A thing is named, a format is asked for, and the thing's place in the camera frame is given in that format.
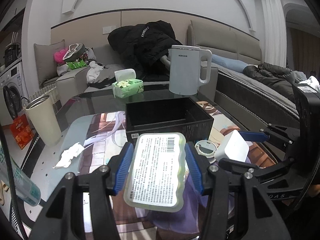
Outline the person's right hand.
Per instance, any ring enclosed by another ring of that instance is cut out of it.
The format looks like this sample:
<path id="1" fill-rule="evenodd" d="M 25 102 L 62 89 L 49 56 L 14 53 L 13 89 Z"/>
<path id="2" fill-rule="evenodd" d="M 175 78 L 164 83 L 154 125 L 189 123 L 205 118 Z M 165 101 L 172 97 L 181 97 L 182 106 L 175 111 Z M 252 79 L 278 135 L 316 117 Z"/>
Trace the person's right hand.
<path id="1" fill-rule="evenodd" d="M 307 191 L 307 202 L 311 204 L 319 203 L 320 185 L 311 185 Z"/>

